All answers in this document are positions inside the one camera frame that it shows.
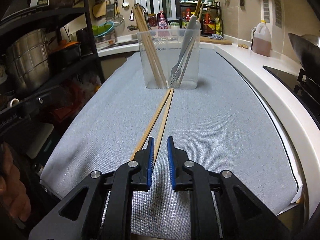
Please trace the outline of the person's left hand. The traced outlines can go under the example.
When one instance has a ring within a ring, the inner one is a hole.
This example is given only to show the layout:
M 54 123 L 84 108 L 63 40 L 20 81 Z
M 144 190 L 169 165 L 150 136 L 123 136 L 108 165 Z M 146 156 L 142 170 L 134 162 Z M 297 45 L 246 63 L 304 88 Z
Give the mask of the person's left hand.
M 1 171 L 1 199 L 12 218 L 25 222 L 31 213 L 29 197 L 24 184 L 20 181 L 20 171 L 14 164 L 9 145 L 3 143 L 3 164 Z

